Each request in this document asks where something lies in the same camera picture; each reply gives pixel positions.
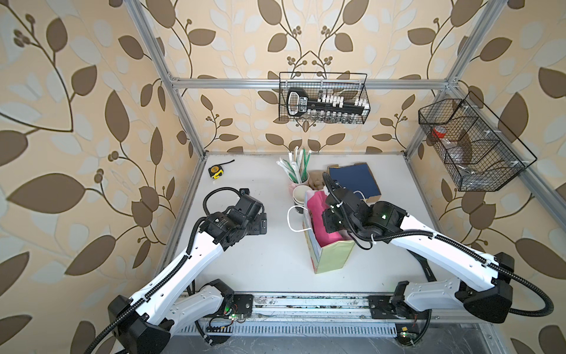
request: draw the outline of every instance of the floor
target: floor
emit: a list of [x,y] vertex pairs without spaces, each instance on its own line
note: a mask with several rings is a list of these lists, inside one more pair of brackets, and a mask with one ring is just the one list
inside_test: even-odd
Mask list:
[[[206,163],[185,229],[204,216],[201,203],[212,190],[231,186],[249,188],[251,195],[265,205],[268,233],[246,236],[211,263],[197,277],[197,286],[220,278],[241,292],[392,292],[398,282],[424,282],[420,265],[405,249],[377,244],[370,251],[357,247],[344,268],[314,274],[305,236],[292,232],[286,211],[293,205],[288,178],[275,163],[279,155],[211,155]],[[230,161],[225,174],[217,180],[208,175],[212,165]],[[312,155],[309,169],[326,169],[330,164],[351,165],[366,162],[381,190],[381,200],[407,210],[423,223],[432,226],[425,204],[401,155]],[[229,191],[217,193],[208,201],[211,212],[234,205],[237,196]],[[291,211],[294,228],[302,225],[302,216]],[[188,243],[189,232],[181,236],[177,254]],[[450,273],[431,265],[438,280]]]
[[163,354],[488,354],[477,328],[431,326],[415,348],[403,348],[390,338],[241,337],[210,347],[200,336],[174,336]]

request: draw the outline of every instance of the brown leaf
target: brown leaf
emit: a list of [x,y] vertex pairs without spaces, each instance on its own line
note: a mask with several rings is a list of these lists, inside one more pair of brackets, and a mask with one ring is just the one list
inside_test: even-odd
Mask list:
[[159,99],[161,109],[165,112],[165,90],[161,86],[157,88],[157,98]]
[[535,354],[535,352],[529,346],[518,339],[511,338],[511,343],[513,344],[513,348],[515,349],[517,354]]
[[155,38],[157,40],[157,44],[159,45],[159,49],[161,49],[161,54],[165,56],[165,45],[163,44],[163,40],[161,37]]
[[226,150],[226,152],[244,152],[243,146],[234,146]]
[[383,152],[383,151],[380,148],[373,146],[366,147],[366,153],[378,153],[378,152]]
[[92,272],[110,257],[115,245],[116,239],[111,235],[100,236],[88,244],[75,259],[73,259],[65,271],[65,274],[83,275]]
[[96,84],[96,65],[87,66],[75,71],[71,77],[72,89],[79,96],[88,95]]
[[378,135],[372,135],[371,137],[381,142],[388,142],[393,138],[391,134],[378,134]]
[[566,74],[561,71],[541,67],[538,70],[538,83],[553,99],[566,96]]
[[525,7],[525,0],[509,0],[507,2],[507,6],[514,10],[519,10],[520,8]]
[[205,28],[193,29],[188,33],[188,40],[194,45],[205,46],[212,43],[216,37],[216,31]]
[[9,202],[45,214],[58,214],[77,205],[84,195],[82,184],[62,173],[49,173],[19,186]]
[[283,138],[276,134],[266,134],[265,138],[273,145],[284,145]]
[[420,27],[413,28],[407,32],[409,40],[411,43],[416,45],[427,45],[431,44],[436,38],[436,32],[432,28]]
[[126,140],[130,132],[130,120],[128,119],[126,108],[116,91],[112,91],[110,96],[108,96],[104,116],[106,125],[116,140],[121,143]]
[[0,263],[0,296],[20,278],[28,261],[29,252],[24,252]]
[[341,52],[347,53],[354,50],[352,39],[347,33],[337,33],[336,37],[334,37],[334,45],[336,46],[336,49]]
[[423,143],[421,143],[419,145],[419,149],[418,149],[418,154],[419,154],[419,159],[423,159],[423,156],[425,155],[425,146],[423,145]]
[[59,17],[51,21],[45,33],[47,44],[52,51],[58,52],[67,45],[67,29]]
[[141,244],[140,249],[138,250],[138,254],[134,259],[134,265],[132,266],[132,269],[138,268],[143,263],[143,261],[147,258],[150,248],[151,242],[149,240],[145,240]]
[[177,133],[177,140],[179,140],[181,144],[185,145],[187,143],[187,133],[185,133],[184,130],[181,130]]
[[381,123],[381,125],[384,125],[386,127],[391,127],[393,126],[393,121],[390,120],[389,118],[380,118],[379,122]]
[[151,144],[149,147],[149,154],[154,165],[159,165],[161,157],[163,156],[163,139],[159,128],[155,128],[153,136],[151,137]]
[[462,39],[460,40],[460,44],[458,44],[458,50],[456,51],[457,55],[460,55],[460,52],[462,51],[462,48],[464,47],[464,44],[466,44],[467,40],[468,40],[468,36],[462,37]]
[[308,144],[308,148],[313,150],[313,151],[320,150],[320,143],[317,140],[309,139],[307,141],[307,144]]
[[551,278],[566,279],[566,262],[547,246],[531,238],[521,238],[515,242],[515,248],[533,269]]
[[151,211],[156,211],[159,207],[159,195],[153,187],[144,186],[140,188],[141,201]]
[[170,0],[146,0],[145,5],[155,21],[165,28],[175,24],[175,8]]
[[0,346],[24,329],[31,320],[30,315],[16,315],[0,319]]
[[538,343],[544,354],[566,353],[566,340],[557,325],[548,325],[541,329]]
[[132,215],[136,224],[141,227],[149,226],[153,220],[151,210],[142,202],[132,202]]
[[328,139],[326,139],[326,145],[336,145],[336,144],[342,142],[342,140],[344,140],[345,137],[346,137],[345,133],[333,134],[333,135],[329,136]]
[[450,188],[445,179],[442,179],[442,182],[440,183],[440,191],[442,191],[442,196],[448,203],[454,199],[452,196],[452,188]]
[[460,132],[458,146],[462,149],[461,160],[459,161],[459,163],[462,165],[469,165],[471,163],[472,157],[474,156],[474,151],[473,145],[470,141],[470,136],[465,131]]
[[363,14],[366,13],[367,5],[370,3],[369,0],[351,0],[344,7],[344,12],[342,12],[342,20],[345,24],[354,24],[360,21]]
[[218,125],[220,125],[221,127],[227,127],[230,124],[232,124],[233,119],[232,118],[226,118],[220,121],[220,123]]
[[399,78],[399,80],[420,80],[421,76],[419,74],[411,74],[411,75],[407,75],[407,76],[403,76],[402,78]]
[[566,201],[566,183],[556,188],[556,192]]
[[483,249],[482,245],[480,245],[479,243],[477,243],[475,241],[471,243],[470,247],[472,247],[474,250],[477,250],[477,251],[480,251],[480,252],[484,252],[484,253],[486,252],[486,250]]
[[175,192],[175,177],[171,177],[169,184],[167,185],[167,191],[165,192],[165,198],[170,201],[173,197],[173,192]]
[[114,347],[114,342],[116,342],[116,337],[110,336],[110,338],[100,344],[95,354],[110,354]]
[[220,134],[219,138],[223,142],[231,142],[232,140],[238,139],[238,136],[234,134]]
[[501,113],[498,129],[510,142],[520,137],[529,122],[529,108],[520,93],[516,92]]
[[471,92],[470,99],[473,103],[478,105],[478,108],[483,108],[483,92],[477,86],[470,86],[468,91]]
[[479,58],[485,62],[496,60],[509,49],[512,40],[505,37],[494,38],[483,47]]
[[289,123],[289,117],[287,116],[281,116],[279,118],[276,118],[273,123],[277,123],[277,124],[287,124]]
[[407,99],[405,100],[405,102],[403,102],[403,104],[401,105],[401,109],[405,110],[409,107],[411,107],[411,105],[415,102],[415,95],[411,95],[409,97],[407,97]]
[[0,130],[0,166],[17,159],[28,148],[28,138],[15,130]]
[[206,96],[200,95],[200,102],[203,104],[203,106],[206,107],[206,109],[208,109],[208,110],[214,109],[212,102]]
[[153,95],[153,85],[147,84],[141,88],[140,104],[142,107],[145,107],[149,104],[152,95]]
[[281,22],[281,6],[274,0],[258,0],[258,8],[261,17],[270,25]]
[[466,192],[462,198],[462,210],[465,213],[471,214],[480,205],[483,204],[483,198],[486,196],[486,192]]
[[495,204],[482,204],[470,214],[470,224],[478,230],[487,229],[494,222],[495,212]]
[[356,90],[347,90],[339,93],[340,96],[344,97],[344,101],[353,99],[357,94],[358,91]]
[[452,7],[450,22],[454,27],[460,27],[468,22],[482,6],[482,0],[457,0]]
[[303,144],[302,139],[293,140],[292,142],[289,143],[289,150],[294,151],[295,146],[300,148],[302,144]]
[[338,77],[336,78],[336,80],[349,80],[349,79],[350,79],[350,70],[343,72],[342,74],[338,75]]
[[143,49],[140,43],[136,38],[133,38],[130,35],[125,35],[118,38],[118,42],[120,42],[120,46],[133,59],[140,60],[143,58]]
[[271,91],[258,91],[258,95],[267,103],[269,104],[277,104],[279,100],[277,99],[277,95]]
[[120,7],[123,0],[108,0],[108,5],[111,7]]
[[277,53],[282,51],[286,45],[287,35],[285,33],[275,33],[273,37],[271,37],[269,44],[267,45],[267,51],[271,53]]

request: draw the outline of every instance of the white bag handle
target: white bag handle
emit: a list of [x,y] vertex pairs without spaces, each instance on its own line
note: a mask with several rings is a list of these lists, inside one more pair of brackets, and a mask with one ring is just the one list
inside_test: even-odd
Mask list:
[[312,230],[312,228],[308,228],[308,229],[302,229],[302,230],[295,230],[294,228],[291,227],[291,221],[289,220],[289,212],[293,209],[293,208],[303,208],[305,210],[307,210],[307,208],[303,207],[302,205],[293,205],[292,207],[289,208],[289,210],[287,210],[287,225],[289,226],[289,228],[294,231],[294,232],[301,232],[301,231],[307,231],[307,230]]

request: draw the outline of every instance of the ventilation grille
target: ventilation grille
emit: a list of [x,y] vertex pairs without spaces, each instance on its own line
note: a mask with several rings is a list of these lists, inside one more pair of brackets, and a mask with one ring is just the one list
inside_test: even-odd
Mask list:
[[[176,335],[198,335],[194,325],[179,330]],[[394,323],[320,323],[299,325],[289,322],[235,323],[209,335],[233,334],[240,336],[332,336],[332,337],[395,337]]]

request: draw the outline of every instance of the blue notebook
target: blue notebook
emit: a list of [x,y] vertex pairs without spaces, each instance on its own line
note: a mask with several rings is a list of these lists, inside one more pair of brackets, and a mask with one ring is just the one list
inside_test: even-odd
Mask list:
[[367,199],[381,196],[378,184],[375,182],[370,172],[370,167],[367,164],[329,167],[328,172],[330,173],[330,177],[338,181],[342,187],[351,191],[359,190]]

